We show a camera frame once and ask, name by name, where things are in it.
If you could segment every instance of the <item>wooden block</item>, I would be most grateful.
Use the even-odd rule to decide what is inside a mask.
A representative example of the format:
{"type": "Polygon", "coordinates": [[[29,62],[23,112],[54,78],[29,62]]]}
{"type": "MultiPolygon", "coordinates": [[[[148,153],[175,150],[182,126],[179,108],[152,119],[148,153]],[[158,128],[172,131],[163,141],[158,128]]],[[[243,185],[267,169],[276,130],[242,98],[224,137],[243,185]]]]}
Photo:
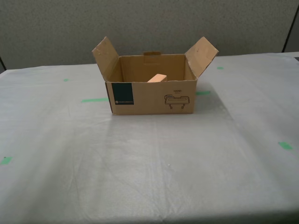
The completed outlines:
{"type": "Polygon", "coordinates": [[[148,83],[158,83],[167,81],[167,76],[162,74],[156,74],[153,78],[151,78],[148,83]]]}

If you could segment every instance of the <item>gray partition wall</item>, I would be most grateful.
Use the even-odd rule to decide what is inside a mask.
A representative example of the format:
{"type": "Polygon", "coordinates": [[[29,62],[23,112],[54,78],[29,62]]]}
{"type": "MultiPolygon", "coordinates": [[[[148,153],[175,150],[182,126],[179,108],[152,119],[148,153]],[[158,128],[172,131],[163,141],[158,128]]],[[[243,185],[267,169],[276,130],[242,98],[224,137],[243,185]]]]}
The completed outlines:
{"type": "Polygon", "coordinates": [[[298,0],[0,0],[7,69],[94,63],[108,36],[120,55],[185,53],[205,36],[220,55],[281,52],[298,0]]]}

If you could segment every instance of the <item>cardboard box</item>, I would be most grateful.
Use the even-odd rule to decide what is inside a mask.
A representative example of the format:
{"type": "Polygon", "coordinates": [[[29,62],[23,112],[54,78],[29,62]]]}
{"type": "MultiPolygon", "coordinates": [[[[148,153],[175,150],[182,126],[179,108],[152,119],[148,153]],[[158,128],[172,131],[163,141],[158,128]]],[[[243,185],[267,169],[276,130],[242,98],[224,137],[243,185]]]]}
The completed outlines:
{"type": "Polygon", "coordinates": [[[185,54],[119,56],[107,37],[93,50],[115,115],[193,113],[197,79],[217,54],[204,37],[185,54]],[[167,81],[148,83],[156,74],[167,81]]]}

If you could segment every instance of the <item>box flap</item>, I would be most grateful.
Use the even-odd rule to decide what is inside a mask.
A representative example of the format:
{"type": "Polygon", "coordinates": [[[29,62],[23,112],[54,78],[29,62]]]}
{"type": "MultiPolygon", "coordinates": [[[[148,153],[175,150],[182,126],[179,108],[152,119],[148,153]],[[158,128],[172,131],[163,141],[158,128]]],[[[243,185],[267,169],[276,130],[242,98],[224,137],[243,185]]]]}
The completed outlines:
{"type": "Polygon", "coordinates": [[[205,37],[202,37],[185,53],[196,78],[205,71],[217,54],[218,50],[205,37]]]}
{"type": "Polygon", "coordinates": [[[93,49],[93,56],[98,64],[104,80],[109,81],[109,77],[113,73],[119,56],[107,37],[105,37],[101,43],[99,43],[98,46],[93,49]]]}

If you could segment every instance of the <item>green tape mark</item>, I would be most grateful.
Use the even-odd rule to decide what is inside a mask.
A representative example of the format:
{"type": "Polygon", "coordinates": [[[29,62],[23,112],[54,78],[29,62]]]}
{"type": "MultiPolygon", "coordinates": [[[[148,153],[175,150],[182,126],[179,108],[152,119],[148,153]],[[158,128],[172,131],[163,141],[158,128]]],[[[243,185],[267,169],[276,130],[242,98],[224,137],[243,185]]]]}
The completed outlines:
{"type": "Polygon", "coordinates": [[[11,161],[12,157],[4,157],[0,165],[8,165],[11,161]]]}
{"type": "Polygon", "coordinates": [[[210,93],[211,93],[210,91],[196,91],[196,96],[198,96],[198,95],[208,95],[210,93]]]}
{"type": "Polygon", "coordinates": [[[86,102],[102,102],[102,101],[109,101],[108,98],[99,98],[99,99],[83,99],[82,103],[86,102]]]}
{"type": "Polygon", "coordinates": [[[280,146],[283,148],[283,149],[286,149],[286,150],[290,150],[290,149],[293,149],[288,143],[282,141],[282,142],[279,142],[280,146]]]}

